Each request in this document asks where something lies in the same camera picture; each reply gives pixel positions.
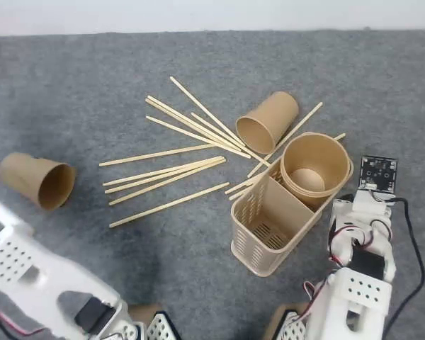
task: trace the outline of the perforated container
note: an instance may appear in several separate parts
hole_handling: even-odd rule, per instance
[[[234,202],[231,209],[232,253],[250,271],[262,277],[271,275],[277,269],[341,189],[338,188],[313,211],[283,186],[280,160],[275,161]]]

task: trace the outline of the black circuit board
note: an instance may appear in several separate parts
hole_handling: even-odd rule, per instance
[[[395,158],[362,156],[359,189],[395,194],[397,165]]]

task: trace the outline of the carpet floor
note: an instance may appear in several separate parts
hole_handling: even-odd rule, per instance
[[[171,75],[229,127],[274,91],[296,97],[298,120],[323,101],[302,131],[346,132],[343,144],[355,166],[362,154],[400,160],[397,194],[411,203],[425,261],[425,31],[0,38],[0,161],[27,152],[78,171],[70,199],[54,212],[0,183],[0,200],[34,226],[44,246],[85,266],[130,304],[163,304],[183,339],[260,339],[277,306],[305,301],[302,282],[328,273],[330,207],[268,278],[255,276],[231,254],[231,205],[222,191],[108,228],[204,188],[239,183],[256,163],[214,148],[98,167],[201,144],[145,119],[173,122],[148,106],[146,95],[205,117]],[[108,206],[103,182],[217,155],[227,163]],[[355,191],[357,178],[358,171],[343,193]],[[419,281],[401,206],[394,208],[392,226],[397,275],[391,312]],[[23,326],[35,326],[1,294],[0,308]],[[425,339],[425,289],[388,339]]]

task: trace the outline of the paper cup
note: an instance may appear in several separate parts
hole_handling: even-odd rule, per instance
[[[275,92],[255,110],[238,118],[236,130],[251,149],[270,154],[298,113],[298,103],[290,94]]]
[[[76,177],[73,167],[18,152],[0,163],[0,179],[10,188],[46,210],[54,210],[69,197]]]
[[[308,132],[291,140],[280,163],[285,187],[311,208],[319,207],[348,180],[352,163],[334,138]]]

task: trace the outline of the white wall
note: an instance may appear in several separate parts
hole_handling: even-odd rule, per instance
[[[0,0],[0,35],[425,28],[425,0]]]

